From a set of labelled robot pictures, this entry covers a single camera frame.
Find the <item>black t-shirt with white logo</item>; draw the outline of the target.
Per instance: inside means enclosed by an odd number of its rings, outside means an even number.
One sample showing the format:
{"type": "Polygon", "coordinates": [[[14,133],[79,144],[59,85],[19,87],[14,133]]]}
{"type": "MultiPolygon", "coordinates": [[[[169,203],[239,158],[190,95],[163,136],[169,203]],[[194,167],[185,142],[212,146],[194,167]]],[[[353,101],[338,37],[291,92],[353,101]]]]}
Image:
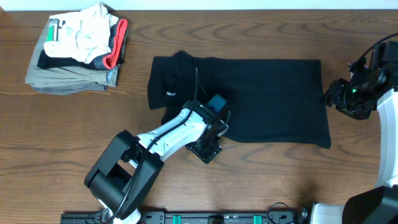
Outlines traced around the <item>black t-shirt with white logo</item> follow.
{"type": "Polygon", "coordinates": [[[244,143],[294,142],[331,147],[319,60],[199,58],[184,51],[152,61],[150,109],[162,122],[185,102],[220,95],[230,110],[226,137],[244,143]]]}

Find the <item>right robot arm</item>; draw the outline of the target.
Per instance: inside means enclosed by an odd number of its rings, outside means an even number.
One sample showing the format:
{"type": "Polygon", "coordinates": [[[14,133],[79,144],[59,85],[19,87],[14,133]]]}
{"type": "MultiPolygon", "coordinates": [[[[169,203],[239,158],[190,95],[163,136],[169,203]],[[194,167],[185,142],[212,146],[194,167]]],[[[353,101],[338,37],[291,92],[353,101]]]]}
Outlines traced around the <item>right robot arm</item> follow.
{"type": "Polygon", "coordinates": [[[379,120],[374,187],[342,204],[315,202],[299,223],[397,223],[397,42],[387,36],[348,66],[350,77],[333,81],[322,103],[357,121],[379,120]]]}

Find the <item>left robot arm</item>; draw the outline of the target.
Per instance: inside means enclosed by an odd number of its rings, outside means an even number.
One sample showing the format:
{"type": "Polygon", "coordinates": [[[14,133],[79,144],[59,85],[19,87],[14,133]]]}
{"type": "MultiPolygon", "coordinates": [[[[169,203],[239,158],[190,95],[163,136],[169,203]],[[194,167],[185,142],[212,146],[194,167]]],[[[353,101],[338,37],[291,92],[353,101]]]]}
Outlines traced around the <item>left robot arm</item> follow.
{"type": "Polygon", "coordinates": [[[227,101],[215,95],[206,104],[186,102],[176,117],[153,131],[117,134],[84,180],[105,207],[99,222],[137,223],[138,208],[165,160],[186,147],[208,164],[221,151],[219,140],[228,130],[228,116],[227,101]]]}

